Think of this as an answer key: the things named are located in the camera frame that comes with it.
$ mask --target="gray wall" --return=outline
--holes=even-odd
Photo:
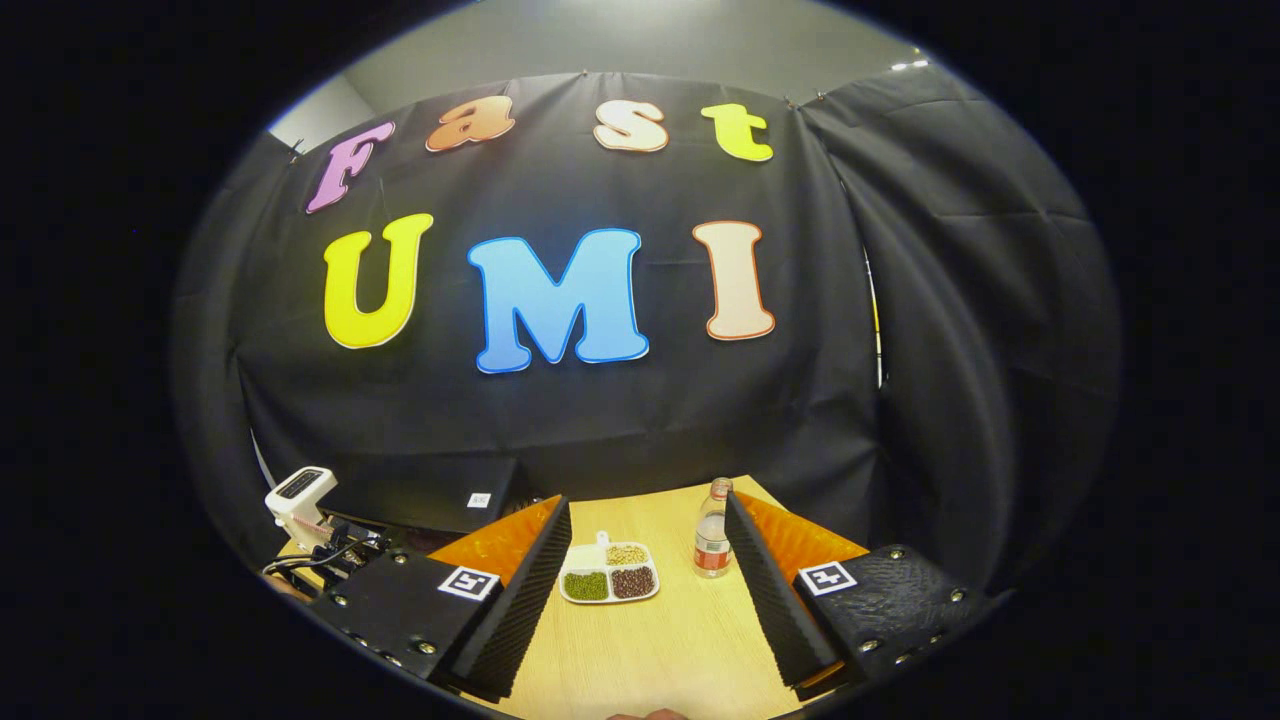
[[[358,109],[339,113],[332,92],[328,104],[316,94],[276,128],[314,128],[303,142],[312,147],[425,97],[582,69],[719,82],[805,102],[815,90],[920,58],[908,42],[812,0],[484,0],[407,31],[339,76],[371,115],[347,122]],[[293,135],[276,136],[293,145]]]

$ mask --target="letter m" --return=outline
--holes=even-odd
[[[467,252],[484,282],[485,350],[483,373],[524,370],[532,352],[520,345],[516,318],[549,363],[559,363],[582,314],[582,340],[573,346],[584,363],[635,360],[649,352],[636,328],[631,297],[631,258],[640,236],[599,229],[582,236],[559,282],[552,279],[532,247],[520,237],[481,242]]]

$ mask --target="wooden table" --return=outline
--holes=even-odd
[[[644,717],[660,707],[691,720],[751,720],[799,710],[737,564],[721,578],[694,573],[694,528],[709,488],[571,502],[572,544],[594,543],[599,530],[645,543],[662,589],[635,602],[576,605],[553,588],[511,697],[463,697],[527,720]],[[781,507],[749,475],[733,478],[733,488]]]

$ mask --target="white device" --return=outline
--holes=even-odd
[[[303,552],[329,542],[333,530],[324,527],[324,514],[316,501],[337,486],[332,470],[307,466],[266,495],[266,507],[275,515],[275,524],[284,528]]]

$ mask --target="black cable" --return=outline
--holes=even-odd
[[[334,552],[329,557],[325,557],[324,560],[312,560],[310,562],[289,562],[288,560],[278,559],[274,562],[270,562],[266,568],[262,568],[262,574],[264,575],[270,575],[271,573],[275,573],[276,570],[280,570],[282,568],[285,569],[285,570],[293,570],[296,568],[315,568],[317,565],[326,565],[326,564],[333,562],[334,560],[342,557],[343,555],[346,555],[348,551],[351,551],[352,548],[355,548],[361,542],[364,542],[364,541],[356,541],[356,542],[348,544],[347,547],[339,550],[338,552]]]

